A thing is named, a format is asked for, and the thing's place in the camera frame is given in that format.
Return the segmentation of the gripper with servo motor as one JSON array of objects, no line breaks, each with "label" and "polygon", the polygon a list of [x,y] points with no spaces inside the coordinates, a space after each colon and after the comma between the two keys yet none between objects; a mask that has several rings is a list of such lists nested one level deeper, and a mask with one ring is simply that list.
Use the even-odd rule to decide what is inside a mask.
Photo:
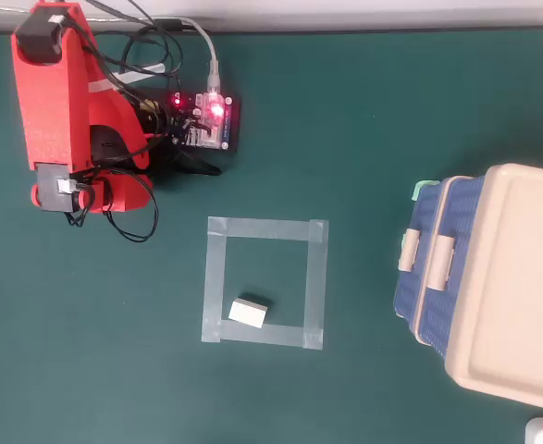
[{"label": "gripper with servo motor", "polygon": [[37,164],[32,203],[48,212],[77,213],[106,211],[124,213],[144,208],[150,193],[128,174],[102,172],[92,185],[72,177],[68,166]]}]

